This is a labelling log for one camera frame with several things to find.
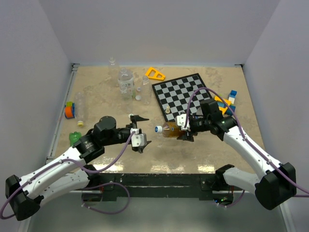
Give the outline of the black white chessboard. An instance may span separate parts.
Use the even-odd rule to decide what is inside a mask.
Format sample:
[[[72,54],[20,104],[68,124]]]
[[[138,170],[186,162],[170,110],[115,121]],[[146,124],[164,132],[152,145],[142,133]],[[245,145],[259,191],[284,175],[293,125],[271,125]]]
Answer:
[[[186,112],[188,101],[194,93],[194,91],[190,91],[190,87],[193,87],[195,91],[205,88],[206,85],[198,73],[152,85],[155,98],[166,122],[174,122],[176,116],[181,112]],[[167,105],[170,106],[169,114],[165,112]]]

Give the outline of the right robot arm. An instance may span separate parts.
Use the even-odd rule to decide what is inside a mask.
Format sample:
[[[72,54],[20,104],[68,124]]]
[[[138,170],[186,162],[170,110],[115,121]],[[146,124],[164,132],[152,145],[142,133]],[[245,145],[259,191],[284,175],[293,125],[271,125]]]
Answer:
[[[256,196],[267,210],[272,210],[296,195],[296,172],[290,163],[282,164],[264,151],[240,127],[232,116],[223,116],[213,99],[200,102],[200,115],[176,116],[176,125],[185,134],[179,139],[193,141],[199,132],[210,131],[237,151],[254,173],[226,165],[216,172],[215,184],[221,190],[238,187]]]

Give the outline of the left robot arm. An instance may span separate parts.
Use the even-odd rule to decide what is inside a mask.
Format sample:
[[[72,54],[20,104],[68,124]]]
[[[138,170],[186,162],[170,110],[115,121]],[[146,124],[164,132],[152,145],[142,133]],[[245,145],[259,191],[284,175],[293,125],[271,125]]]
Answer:
[[[102,117],[86,135],[69,147],[62,155],[43,167],[22,177],[12,175],[5,181],[6,202],[0,209],[3,213],[10,205],[13,214],[1,215],[1,219],[16,218],[23,221],[38,212],[43,204],[62,194],[76,189],[96,189],[100,184],[97,174],[113,166],[118,155],[109,165],[96,170],[89,163],[105,152],[108,145],[131,145],[132,150],[142,153],[149,144],[146,134],[138,128],[139,115],[130,115],[130,123],[117,128],[112,116]]]

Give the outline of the orange blue toy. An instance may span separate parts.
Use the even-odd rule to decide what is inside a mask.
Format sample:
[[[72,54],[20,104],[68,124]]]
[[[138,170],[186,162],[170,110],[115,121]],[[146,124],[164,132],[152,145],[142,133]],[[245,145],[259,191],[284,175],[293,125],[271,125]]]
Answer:
[[[72,101],[66,102],[64,108],[64,116],[66,119],[75,118],[75,103],[73,103]]]

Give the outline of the green plastic bottle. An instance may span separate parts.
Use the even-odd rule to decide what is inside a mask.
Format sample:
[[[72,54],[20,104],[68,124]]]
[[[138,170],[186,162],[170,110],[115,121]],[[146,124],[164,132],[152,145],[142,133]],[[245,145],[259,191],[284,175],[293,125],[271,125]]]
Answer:
[[[78,131],[71,132],[69,134],[70,146],[73,146],[75,142],[77,142],[81,138],[82,134]]]

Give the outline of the coloured toy blocks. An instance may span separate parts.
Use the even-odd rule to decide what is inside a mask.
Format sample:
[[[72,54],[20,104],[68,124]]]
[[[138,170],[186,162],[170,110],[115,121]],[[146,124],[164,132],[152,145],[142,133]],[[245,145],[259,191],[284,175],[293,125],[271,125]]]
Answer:
[[[219,106],[219,110],[222,112],[223,115],[232,116],[233,113],[235,112],[236,107],[234,105],[234,102],[236,95],[237,91],[231,90],[231,92],[228,94],[227,99],[224,99],[224,101],[227,103],[229,107],[227,107],[218,96],[214,96],[214,99],[217,101],[217,104]]]

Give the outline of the cream chess piece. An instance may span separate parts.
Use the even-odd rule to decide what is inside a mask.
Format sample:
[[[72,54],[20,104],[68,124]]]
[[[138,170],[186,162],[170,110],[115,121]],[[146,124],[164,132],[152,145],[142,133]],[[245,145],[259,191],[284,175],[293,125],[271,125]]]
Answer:
[[[170,113],[170,106],[169,106],[169,105],[167,105],[165,112],[166,112],[167,114]]]

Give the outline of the clear bottle near board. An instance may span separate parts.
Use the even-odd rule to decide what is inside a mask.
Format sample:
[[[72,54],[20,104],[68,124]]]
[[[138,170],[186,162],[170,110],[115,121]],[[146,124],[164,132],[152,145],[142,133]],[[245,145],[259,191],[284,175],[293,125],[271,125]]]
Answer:
[[[141,93],[141,101],[145,105],[149,105],[151,101],[151,95],[152,95],[152,84],[150,82],[149,77],[146,75],[143,76],[142,78],[140,93]]]

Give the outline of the brown tea bottle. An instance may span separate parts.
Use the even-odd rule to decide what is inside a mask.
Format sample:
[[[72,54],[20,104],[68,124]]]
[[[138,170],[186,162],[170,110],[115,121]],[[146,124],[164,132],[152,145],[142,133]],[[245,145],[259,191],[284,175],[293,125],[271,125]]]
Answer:
[[[165,138],[179,138],[185,134],[175,122],[165,122],[162,126],[155,126],[154,130]]]

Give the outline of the aluminium rail frame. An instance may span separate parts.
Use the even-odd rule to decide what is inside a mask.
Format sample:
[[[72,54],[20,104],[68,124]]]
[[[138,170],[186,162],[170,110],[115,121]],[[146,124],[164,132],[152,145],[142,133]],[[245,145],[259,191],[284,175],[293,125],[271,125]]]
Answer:
[[[55,128],[55,131],[54,131],[54,134],[53,134],[51,145],[49,147],[49,150],[48,150],[48,153],[47,153],[47,156],[46,156],[46,159],[45,159],[45,164],[48,164],[49,162],[51,162],[55,157],[57,143],[58,143],[58,140],[59,140],[59,137],[60,137],[62,122],[63,122],[63,118],[64,118],[64,113],[65,113],[65,104],[70,98],[71,89],[72,89],[72,86],[74,84],[75,76],[76,76],[76,73],[78,71],[79,66],[80,66],[79,63],[73,63],[71,65],[71,73],[70,73],[70,77],[69,77],[68,86],[67,86],[66,91],[65,91],[64,100],[60,105],[61,108],[60,108],[60,112],[59,112],[58,119],[57,119],[57,122],[56,122],[56,128]]]

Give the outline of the small clear bottle front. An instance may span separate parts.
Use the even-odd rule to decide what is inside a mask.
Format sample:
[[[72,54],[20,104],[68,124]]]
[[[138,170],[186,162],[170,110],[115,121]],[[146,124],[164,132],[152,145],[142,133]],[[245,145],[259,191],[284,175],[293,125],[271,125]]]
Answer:
[[[133,102],[132,102],[132,95],[126,86],[120,87],[120,94],[122,99],[122,107],[124,108],[125,112],[128,114],[133,113]]]

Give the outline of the black base frame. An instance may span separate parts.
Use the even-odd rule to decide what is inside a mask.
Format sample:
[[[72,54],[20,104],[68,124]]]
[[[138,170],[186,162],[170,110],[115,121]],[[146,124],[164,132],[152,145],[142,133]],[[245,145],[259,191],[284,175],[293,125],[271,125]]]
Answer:
[[[215,174],[125,174],[100,173],[93,175],[86,187],[79,190],[103,189],[103,201],[126,197],[119,186],[125,186],[131,198],[198,198],[211,201],[223,191],[240,190],[223,183]]]

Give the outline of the clear bottle back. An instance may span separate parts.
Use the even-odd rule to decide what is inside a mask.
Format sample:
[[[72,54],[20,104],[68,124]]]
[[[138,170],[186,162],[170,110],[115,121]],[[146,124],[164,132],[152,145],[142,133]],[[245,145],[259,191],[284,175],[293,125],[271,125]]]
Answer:
[[[109,75],[114,86],[118,86],[119,64],[114,57],[109,58]]]

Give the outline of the yellow triangular toy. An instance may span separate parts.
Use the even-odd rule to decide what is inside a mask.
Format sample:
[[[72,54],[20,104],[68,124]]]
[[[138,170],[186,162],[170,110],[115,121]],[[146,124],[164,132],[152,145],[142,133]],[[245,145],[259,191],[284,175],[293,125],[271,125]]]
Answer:
[[[166,76],[162,74],[157,69],[150,67],[147,72],[145,73],[145,76],[147,76],[151,80],[157,80],[157,81],[164,81]]]

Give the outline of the labelled clear water bottle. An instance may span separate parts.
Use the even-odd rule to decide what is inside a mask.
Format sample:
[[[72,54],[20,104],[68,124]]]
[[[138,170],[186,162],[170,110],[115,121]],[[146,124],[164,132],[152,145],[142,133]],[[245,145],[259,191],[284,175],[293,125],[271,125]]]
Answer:
[[[120,87],[126,87],[131,93],[132,98],[135,98],[135,86],[133,73],[127,68],[121,68],[118,74],[118,84]]]

